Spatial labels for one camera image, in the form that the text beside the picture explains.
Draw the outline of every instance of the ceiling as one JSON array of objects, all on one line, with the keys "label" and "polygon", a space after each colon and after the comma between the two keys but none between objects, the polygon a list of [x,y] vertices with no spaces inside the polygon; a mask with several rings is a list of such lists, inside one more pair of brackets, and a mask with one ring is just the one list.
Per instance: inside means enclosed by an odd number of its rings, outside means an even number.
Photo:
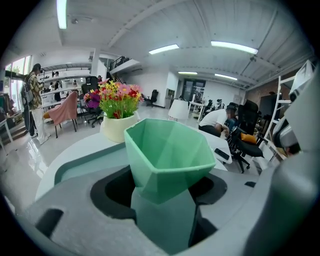
[{"label": "ceiling", "polygon": [[[20,56],[61,47],[101,48],[143,66],[171,65],[198,72],[199,78],[236,77],[236,82],[222,79],[242,89],[313,56],[299,25],[272,0],[68,0],[67,15],[67,29],[61,30],[56,1],[43,0],[12,39],[10,51]],[[211,41],[258,53],[212,47]],[[148,53],[173,44],[180,49]]]}]

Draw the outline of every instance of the white floor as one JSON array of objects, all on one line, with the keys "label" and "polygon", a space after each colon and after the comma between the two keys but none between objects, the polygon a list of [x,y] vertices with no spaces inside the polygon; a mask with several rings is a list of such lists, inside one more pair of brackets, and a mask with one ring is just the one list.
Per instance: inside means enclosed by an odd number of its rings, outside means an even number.
[{"label": "white floor", "polygon": [[[138,110],[141,119],[158,118],[167,119],[168,109],[160,107],[141,106]],[[15,213],[20,214],[28,207],[35,198],[40,180],[51,162],[66,148],[73,143],[98,133],[99,124],[92,128],[90,124],[84,123],[80,117],[77,120],[77,132],[75,132],[73,123],[70,121],[62,124],[62,129],[57,127],[58,138],[55,134],[55,126],[46,124],[51,137],[43,145],[40,145],[36,138],[31,138],[29,134],[15,140],[5,146],[9,155],[0,150],[0,189],[15,208]],[[183,124],[192,127],[198,127],[197,120],[189,118],[182,121]],[[86,148],[79,148],[79,151],[85,151]],[[226,164],[225,167],[230,172],[240,172],[238,163]],[[251,165],[247,174],[257,174],[254,164]]]}]

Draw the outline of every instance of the red flower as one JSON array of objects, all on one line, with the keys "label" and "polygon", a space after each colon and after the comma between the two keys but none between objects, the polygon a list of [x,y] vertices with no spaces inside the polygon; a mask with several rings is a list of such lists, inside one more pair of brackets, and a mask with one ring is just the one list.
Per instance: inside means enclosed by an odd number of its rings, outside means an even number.
[{"label": "red flower", "polygon": [[132,98],[135,98],[137,96],[137,92],[131,89],[128,95],[131,96]]}]

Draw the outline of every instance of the flower pot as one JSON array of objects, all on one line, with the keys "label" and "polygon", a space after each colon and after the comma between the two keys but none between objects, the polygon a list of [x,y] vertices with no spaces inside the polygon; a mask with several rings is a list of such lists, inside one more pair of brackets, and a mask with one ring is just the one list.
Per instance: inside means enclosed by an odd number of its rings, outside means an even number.
[{"label": "flower pot", "polygon": [[103,133],[110,141],[122,143],[125,142],[125,129],[137,122],[138,118],[136,114],[122,119],[113,119],[104,116]]}]

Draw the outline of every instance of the gray plastic part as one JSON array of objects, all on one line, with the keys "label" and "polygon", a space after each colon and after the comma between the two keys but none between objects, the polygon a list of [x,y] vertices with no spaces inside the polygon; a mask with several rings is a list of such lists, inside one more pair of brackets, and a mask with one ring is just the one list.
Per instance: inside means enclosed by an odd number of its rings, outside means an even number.
[{"label": "gray plastic part", "polygon": [[105,216],[91,201],[93,184],[124,167],[109,168],[61,182],[32,204],[24,217],[36,225],[48,209],[62,210],[63,215],[50,238],[79,255],[167,255],[140,231],[132,219]]}]

